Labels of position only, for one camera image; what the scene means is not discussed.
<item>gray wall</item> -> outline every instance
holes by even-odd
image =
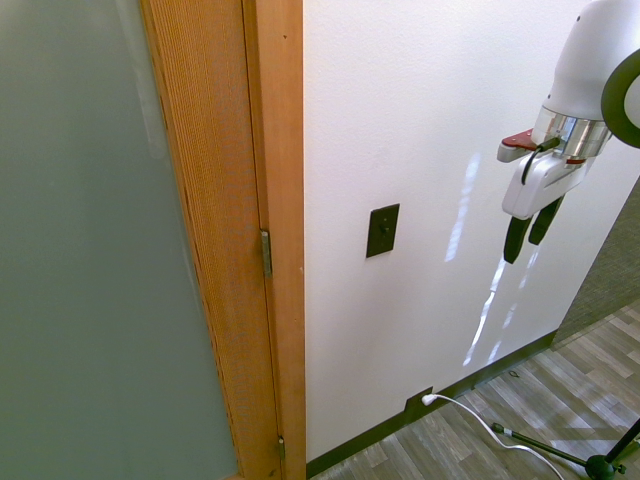
[[[136,0],[0,3],[0,478],[236,471]]]
[[[593,262],[560,330],[559,342],[640,298],[640,182]]]

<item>black baseboard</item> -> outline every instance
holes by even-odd
[[[529,345],[525,345],[519,350],[501,358],[497,362],[487,365],[481,370],[472,373],[468,377],[463,378],[459,382],[454,383],[450,387],[445,388],[441,392],[441,395],[446,397],[455,398],[463,393],[472,390],[477,385],[487,382],[492,378],[498,376],[505,370],[512,368],[525,361],[527,358],[535,355],[538,352],[548,348],[553,342],[557,330],[539,338],[538,340],[531,342]],[[311,460],[307,464],[307,478],[314,477],[321,472],[324,472],[328,468],[346,460],[351,455],[354,455],[367,447],[370,447],[374,443],[379,442],[385,437],[397,432],[405,425],[415,422],[416,420],[424,417],[428,413],[443,406],[446,402],[444,400],[436,400],[428,407],[425,407],[421,399],[427,393],[431,393],[431,388],[428,388],[410,399],[404,407],[404,411],[394,415],[388,420],[376,425],[375,427],[367,430],[366,432],[358,435],[357,437],[343,443],[342,445],[328,451],[324,455]]]

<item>gray laminate floor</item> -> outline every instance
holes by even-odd
[[[501,423],[577,457],[606,453],[640,416],[640,301],[458,400],[488,423]],[[638,446],[626,453],[622,463],[627,473],[616,478],[640,479]],[[581,467],[551,459],[565,479],[588,478]],[[442,407],[314,477],[553,478],[557,477],[551,469],[530,454],[500,448],[455,405]]]

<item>light patch on wall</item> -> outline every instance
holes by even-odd
[[[473,358],[473,351],[476,348],[478,340],[480,340],[480,335],[482,335],[482,330],[484,329],[484,325],[487,322],[487,316],[489,315],[489,310],[491,310],[491,304],[493,303],[493,299],[496,296],[496,291],[498,290],[498,285],[500,284],[500,279],[502,278],[504,267],[506,265],[507,262],[505,262],[504,258],[501,258],[500,262],[498,263],[498,268],[496,268],[496,272],[493,275],[489,298],[487,298],[487,301],[484,302],[484,307],[482,307],[482,314],[480,315],[480,324],[478,325],[478,330],[476,330],[476,334],[473,337],[473,342],[471,342],[471,347],[469,348],[467,356],[462,364],[465,367],[469,365],[469,363],[471,362],[471,358]]]
[[[536,249],[533,251],[533,254],[531,255],[531,258],[529,258],[527,269],[524,272],[524,276],[522,277],[522,280],[520,280],[520,286],[518,287],[519,290],[522,290],[527,285],[527,280],[529,280],[531,269],[536,264],[536,260],[538,260],[539,249],[540,247],[536,247]]]
[[[522,276],[522,280],[520,280],[520,285],[518,287],[518,291],[521,291],[526,286],[527,280],[529,279],[529,275],[531,274],[531,269],[536,264],[536,260],[538,260],[538,254],[539,254],[539,247],[536,247],[536,249],[531,254],[531,257],[529,257],[529,263],[527,263],[527,268],[524,271],[524,275]],[[507,312],[507,315],[505,316],[504,323],[502,324],[502,330],[506,330],[507,327],[509,327],[509,325],[511,324],[511,320],[513,319],[513,316],[516,313],[516,309],[517,308],[518,308],[518,304],[517,303],[514,303],[513,305],[511,305],[511,308],[509,309],[509,311]],[[500,345],[502,344],[502,338],[504,338],[504,333],[502,334],[502,337],[500,338],[500,340],[498,340],[498,342],[493,347],[493,350],[491,350],[491,354],[489,355],[489,358],[487,359],[487,365],[490,365],[495,360],[496,355],[498,354],[498,349],[500,348]]]
[[[116,0],[116,7],[122,32],[127,41],[142,118],[147,131],[149,154],[152,158],[160,159],[165,157],[168,151],[164,117],[155,90],[155,79],[149,63],[149,52],[140,12],[135,2],[126,0]],[[165,159],[165,164],[171,168],[169,158]]]
[[[456,254],[458,253],[458,245],[460,244],[460,238],[462,237],[464,221],[467,217],[467,212],[469,211],[469,200],[471,198],[471,192],[473,191],[473,184],[476,180],[476,176],[478,175],[478,165],[480,164],[481,159],[482,156],[479,153],[476,153],[471,157],[469,165],[467,166],[467,172],[464,176],[464,185],[460,192],[460,201],[458,202],[458,218],[451,230],[449,245],[447,246],[447,255],[444,258],[445,262],[450,262],[456,258]]]

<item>tripod stand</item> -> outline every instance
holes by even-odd
[[[640,419],[633,424],[633,426],[624,434],[624,436],[615,444],[609,453],[606,455],[593,455],[588,460],[582,460],[578,457],[574,457],[562,450],[550,447],[544,443],[540,443],[533,438],[521,435],[518,432],[504,428],[498,423],[491,425],[491,429],[503,435],[515,438],[521,442],[528,443],[532,447],[549,452],[557,457],[564,458],[572,463],[584,467],[589,478],[593,480],[611,480],[615,477],[616,473],[624,475],[626,468],[623,465],[614,465],[615,460],[620,456],[622,451],[627,448],[631,442],[633,442],[638,435],[640,435]]]

